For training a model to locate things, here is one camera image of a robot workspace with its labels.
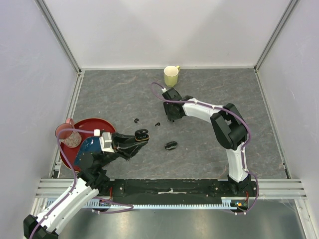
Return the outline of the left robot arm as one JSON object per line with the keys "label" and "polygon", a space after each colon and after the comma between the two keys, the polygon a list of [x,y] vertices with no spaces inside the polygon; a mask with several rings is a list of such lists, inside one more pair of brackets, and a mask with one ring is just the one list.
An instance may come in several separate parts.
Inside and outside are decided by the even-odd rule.
{"label": "left robot arm", "polygon": [[134,135],[94,130],[93,136],[80,145],[75,163],[80,168],[74,174],[72,184],[53,204],[37,216],[28,215],[23,221],[26,239],[56,239],[67,223],[96,196],[109,192],[110,179],[104,166],[123,158],[130,160],[148,143],[147,129],[139,129]]}

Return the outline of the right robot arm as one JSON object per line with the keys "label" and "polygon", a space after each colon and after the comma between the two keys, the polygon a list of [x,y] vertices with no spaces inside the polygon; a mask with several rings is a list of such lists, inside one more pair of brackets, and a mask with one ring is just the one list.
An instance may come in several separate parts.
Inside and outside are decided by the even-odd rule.
{"label": "right robot arm", "polygon": [[249,140],[247,124],[233,104],[217,106],[194,97],[182,97],[176,89],[162,89],[164,111],[169,121],[185,116],[212,124],[218,143],[226,150],[229,165],[228,190],[234,196],[254,189],[246,164],[245,147]]}

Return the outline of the black glossy charging case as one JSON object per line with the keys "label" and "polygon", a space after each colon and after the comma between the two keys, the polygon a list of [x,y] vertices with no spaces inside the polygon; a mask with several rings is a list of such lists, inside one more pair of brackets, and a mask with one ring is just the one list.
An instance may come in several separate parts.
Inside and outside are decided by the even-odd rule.
{"label": "black glossy charging case", "polygon": [[135,140],[136,141],[147,141],[149,140],[149,131],[147,129],[139,129],[135,131]]}

